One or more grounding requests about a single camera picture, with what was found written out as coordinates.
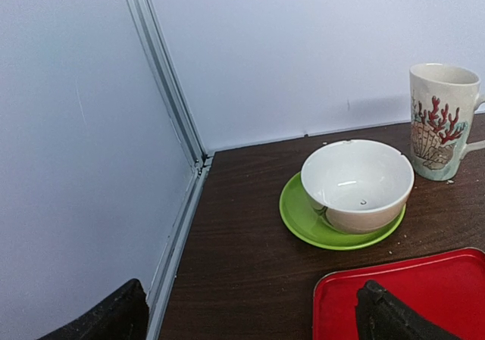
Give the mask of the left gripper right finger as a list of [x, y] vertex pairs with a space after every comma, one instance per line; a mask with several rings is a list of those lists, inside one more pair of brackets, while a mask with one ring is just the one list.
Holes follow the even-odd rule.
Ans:
[[368, 280], [357, 291], [356, 326], [360, 339], [457, 339], [426, 320], [381, 284]]

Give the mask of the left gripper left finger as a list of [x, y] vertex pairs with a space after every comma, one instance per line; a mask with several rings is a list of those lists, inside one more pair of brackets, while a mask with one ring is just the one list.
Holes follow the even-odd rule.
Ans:
[[130, 279], [96, 306], [44, 339], [145, 339], [149, 306], [138, 279]]

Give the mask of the red tin lid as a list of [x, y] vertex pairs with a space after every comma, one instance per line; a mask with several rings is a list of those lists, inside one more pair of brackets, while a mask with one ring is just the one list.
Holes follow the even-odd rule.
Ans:
[[484, 252], [462, 248], [322, 277], [314, 288], [314, 339], [358, 338], [357, 291], [370, 279], [459, 338], [484, 337]]

